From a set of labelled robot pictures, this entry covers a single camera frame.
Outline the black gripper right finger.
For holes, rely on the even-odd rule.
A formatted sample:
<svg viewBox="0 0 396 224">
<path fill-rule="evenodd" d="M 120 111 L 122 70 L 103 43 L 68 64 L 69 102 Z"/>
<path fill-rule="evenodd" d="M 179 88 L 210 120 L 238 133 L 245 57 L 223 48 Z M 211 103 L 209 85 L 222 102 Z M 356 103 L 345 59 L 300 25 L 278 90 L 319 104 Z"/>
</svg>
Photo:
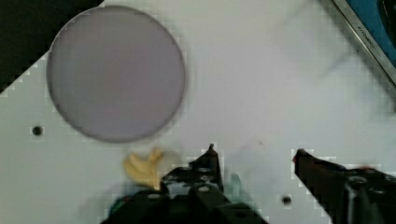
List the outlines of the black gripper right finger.
<svg viewBox="0 0 396 224">
<path fill-rule="evenodd" d="M 396 224 L 396 182 L 374 168 L 347 169 L 300 148 L 294 173 L 331 218 L 332 224 Z"/>
</svg>

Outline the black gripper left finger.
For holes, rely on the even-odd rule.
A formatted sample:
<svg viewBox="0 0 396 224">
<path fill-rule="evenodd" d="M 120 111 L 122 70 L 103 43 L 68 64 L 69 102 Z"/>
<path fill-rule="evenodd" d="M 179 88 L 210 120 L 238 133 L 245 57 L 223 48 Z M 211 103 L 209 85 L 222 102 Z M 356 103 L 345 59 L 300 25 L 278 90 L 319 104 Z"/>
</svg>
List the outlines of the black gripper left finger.
<svg viewBox="0 0 396 224">
<path fill-rule="evenodd" d="M 162 177 L 160 188 L 118 199 L 100 224 L 268 224 L 246 203 L 224 194 L 219 155 L 210 145 L 186 167 Z"/>
</svg>

